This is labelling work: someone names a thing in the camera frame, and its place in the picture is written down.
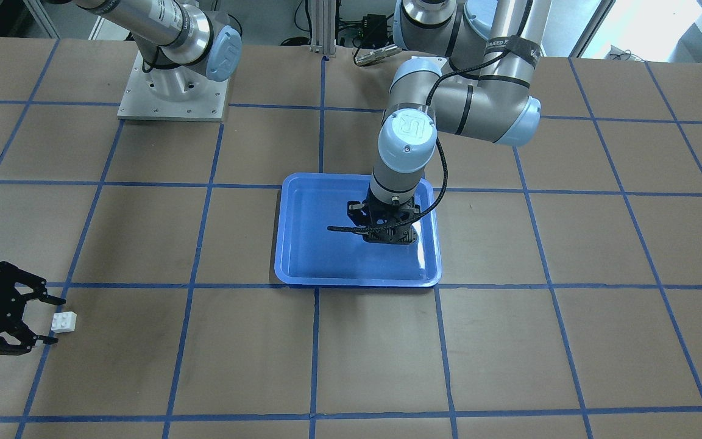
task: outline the gray floor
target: gray floor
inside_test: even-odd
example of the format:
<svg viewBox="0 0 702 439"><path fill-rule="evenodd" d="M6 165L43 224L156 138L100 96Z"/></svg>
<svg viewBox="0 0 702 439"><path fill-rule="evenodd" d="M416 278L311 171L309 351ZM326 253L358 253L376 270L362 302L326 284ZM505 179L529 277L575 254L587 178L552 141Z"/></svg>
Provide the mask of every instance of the gray floor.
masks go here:
<svg viewBox="0 0 702 439"><path fill-rule="evenodd" d="M702 437L702 65L542 59L527 146L441 134L440 284L337 289L273 275L280 184L370 171L407 54L246 46L219 125L117 120L134 53L0 39L0 260L78 314L0 437Z"/></svg>

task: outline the small white cube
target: small white cube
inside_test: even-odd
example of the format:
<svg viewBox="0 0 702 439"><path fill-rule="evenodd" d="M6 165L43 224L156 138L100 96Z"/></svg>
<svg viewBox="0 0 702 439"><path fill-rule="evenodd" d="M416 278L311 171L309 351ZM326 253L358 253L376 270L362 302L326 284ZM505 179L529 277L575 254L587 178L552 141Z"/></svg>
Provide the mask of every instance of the small white cube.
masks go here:
<svg viewBox="0 0 702 439"><path fill-rule="evenodd" d="M77 314L72 311L56 312L56 314L53 314L53 324L51 324L51 330L55 333L72 332L75 330L76 320Z"/></svg>

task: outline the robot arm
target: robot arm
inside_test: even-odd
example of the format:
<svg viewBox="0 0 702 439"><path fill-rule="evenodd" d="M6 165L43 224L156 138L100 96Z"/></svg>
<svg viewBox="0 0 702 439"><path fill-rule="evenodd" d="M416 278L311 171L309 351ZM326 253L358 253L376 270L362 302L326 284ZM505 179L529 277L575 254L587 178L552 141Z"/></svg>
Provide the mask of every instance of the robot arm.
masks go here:
<svg viewBox="0 0 702 439"><path fill-rule="evenodd" d="M439 130L512 146L532 139L541 104L529 88L550 5L498 0L492 10L484 0L398 0L395 42L444 56L448 66L410 59L398 68L367 200L348 205L357 227L329 230L360 234L368 242L411 244L417 239L412 223L443 195L424 212L413 202L436 145L445 172Z"/></svg>
<svg viewBox="0 0 702 439"><path fill-rule="evenodd" d="M151 67L186 66L221 82L232 75L239 62L243 43L224 12L206 14L175 0L71 1L129 30Z"/></svg>

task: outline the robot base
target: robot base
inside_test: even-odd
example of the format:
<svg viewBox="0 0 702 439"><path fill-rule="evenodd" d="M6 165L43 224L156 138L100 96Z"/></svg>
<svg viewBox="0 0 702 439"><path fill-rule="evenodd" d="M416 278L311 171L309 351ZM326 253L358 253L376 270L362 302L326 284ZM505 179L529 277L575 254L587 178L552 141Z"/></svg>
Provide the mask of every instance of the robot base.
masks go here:
<svg viewBox="0 0 702 439"><path fill-rule="evenodd" d="M118 108L119 119L221 122L229 81L208 80L186 67L143 72L140 53Z"/></svg>

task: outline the blue plastic tray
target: blue plastic tray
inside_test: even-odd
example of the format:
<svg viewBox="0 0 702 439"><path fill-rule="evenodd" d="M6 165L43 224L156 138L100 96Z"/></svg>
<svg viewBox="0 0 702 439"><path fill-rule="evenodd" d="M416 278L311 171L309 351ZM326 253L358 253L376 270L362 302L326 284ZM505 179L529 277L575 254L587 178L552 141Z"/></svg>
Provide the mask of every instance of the blue plastic tray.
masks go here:
<svg viewBox="0 0 702 439"><path fill-rule="evenodd" d="M275 274L287 284L360 287L431 287L441 278L441 252L435 213L413 227L419 239L410 245L371 244L362 236L331 232L327 226L353 227L346 202L362 201L370 176L295 173L284 180ZM422 209L434 199L421 180L416 202Z"/></svg>

